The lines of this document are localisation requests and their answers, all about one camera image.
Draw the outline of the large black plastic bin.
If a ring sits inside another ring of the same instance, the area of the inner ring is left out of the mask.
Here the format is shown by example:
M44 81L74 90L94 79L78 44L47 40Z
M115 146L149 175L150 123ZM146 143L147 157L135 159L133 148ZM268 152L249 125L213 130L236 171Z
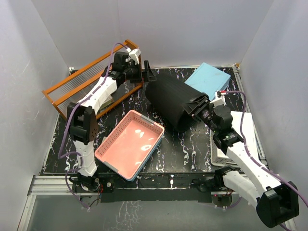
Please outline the large black plastic bin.
M156 76L155 81L148 83L145 96L153 108L176 131L185 132L195 123L195 120L185 111L184 104L206 94L179 79L161 73Z

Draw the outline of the blue plastic basket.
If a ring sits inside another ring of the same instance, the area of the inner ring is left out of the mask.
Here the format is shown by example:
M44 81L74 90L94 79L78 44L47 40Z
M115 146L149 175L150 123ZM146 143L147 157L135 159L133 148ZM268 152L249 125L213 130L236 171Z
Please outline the blue plastic basket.
M205 93L212 101L217 91L225 90L231 76L207 63L202 63L193 74L185 81L185 84L195 90Z

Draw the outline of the pink plastic basket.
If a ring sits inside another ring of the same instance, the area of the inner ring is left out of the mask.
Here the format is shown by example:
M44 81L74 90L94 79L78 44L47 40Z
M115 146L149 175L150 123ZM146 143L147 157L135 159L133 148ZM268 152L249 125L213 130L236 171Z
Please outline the pink plastic basket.
M160 143L165 129L130 110L95 151L95 157L127 181L133 181Z

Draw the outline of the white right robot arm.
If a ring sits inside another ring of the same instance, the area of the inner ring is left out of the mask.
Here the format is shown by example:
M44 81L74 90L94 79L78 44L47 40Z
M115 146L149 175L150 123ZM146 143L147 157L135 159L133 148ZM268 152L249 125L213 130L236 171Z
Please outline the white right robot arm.
M237 192L256 209L260 220L269 228L293 219L299 215L296 186L280 180L258 160L256 143L247 144L243 126L236 128L224 95L217 92L215 100L210 101L202 94L183 105L189 116L210 128L212 143L237 165L237 168L226 166L215 171L215 187Z

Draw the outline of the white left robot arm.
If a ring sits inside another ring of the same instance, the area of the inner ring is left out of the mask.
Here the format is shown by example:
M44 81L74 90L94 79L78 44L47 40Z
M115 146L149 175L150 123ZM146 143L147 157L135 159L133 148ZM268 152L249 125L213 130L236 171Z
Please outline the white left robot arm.
M141 69L140 55L140 49L117 51L90 92L67 107L65 130L74 143L78 162L77 178L70 181L89 192L96 191L100 182L94 177L97 165L93 144L99 129L96 118L99 109L125 81L134 84L156 80L147 60L145 69Z

